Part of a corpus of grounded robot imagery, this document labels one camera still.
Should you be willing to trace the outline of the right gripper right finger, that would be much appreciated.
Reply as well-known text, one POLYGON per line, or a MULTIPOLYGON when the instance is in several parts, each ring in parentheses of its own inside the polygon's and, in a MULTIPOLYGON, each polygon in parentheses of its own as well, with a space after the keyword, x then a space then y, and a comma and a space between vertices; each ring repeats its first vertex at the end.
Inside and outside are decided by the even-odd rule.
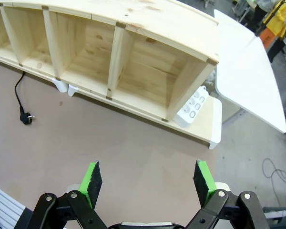
POLYGON ((256 193, 243 191, 237 196, 218 188, 205 161, 196 161, 193 181, 201 209, 187 229, 213 229, 219 220, 229 221, 234 229, 269 228, 256 193))

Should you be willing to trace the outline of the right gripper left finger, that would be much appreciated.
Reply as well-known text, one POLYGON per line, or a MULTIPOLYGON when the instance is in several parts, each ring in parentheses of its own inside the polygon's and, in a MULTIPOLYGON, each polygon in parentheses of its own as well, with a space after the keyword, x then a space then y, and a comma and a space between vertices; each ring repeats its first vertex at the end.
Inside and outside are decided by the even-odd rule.
POLYGON ((34 210, 25 209, 16 229, 64 229, 67 222, 77 221, 82 229, 108 228, 95 211, 102 186, 98 162, 90 163, 77 189, 57 197, 44 193, 34 210))

